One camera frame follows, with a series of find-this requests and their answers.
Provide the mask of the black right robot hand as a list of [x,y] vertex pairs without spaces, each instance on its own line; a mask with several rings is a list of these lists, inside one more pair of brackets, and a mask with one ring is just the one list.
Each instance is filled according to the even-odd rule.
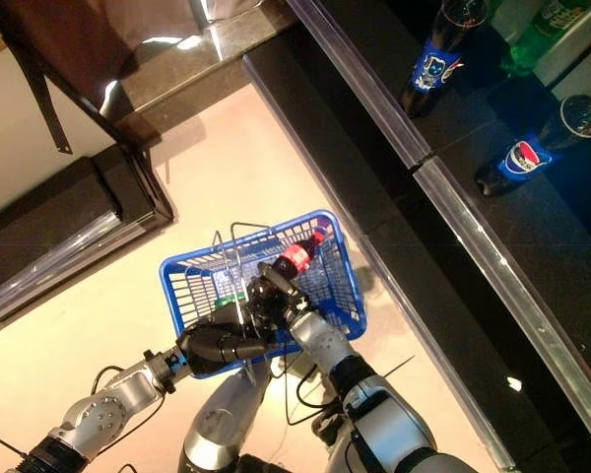
[[[271,268],[271,274],[280,275],[288,284],[284,291],[281,284],[268,278],[263,269]],[[278,257],[271,265],[260,263],[259,275],[253,277],[246,290],[249,296],[246,308],[253,316],[253,325],[260,337],[273,344],[279,339],[279,333],[288,328],[285,311],[300,313],[312,307],[312,302],[302,290],[293,285],[299,270],[286,257]]]

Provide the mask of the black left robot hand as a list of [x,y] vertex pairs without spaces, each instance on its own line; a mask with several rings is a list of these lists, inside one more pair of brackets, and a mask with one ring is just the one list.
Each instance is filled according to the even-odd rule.
[[195,377],[230,370],[247,361],[264,359],[279,341],[280,331],[272,324],[243,322],[236,315],[215,313],[188,323],[174,325],[176,346]]

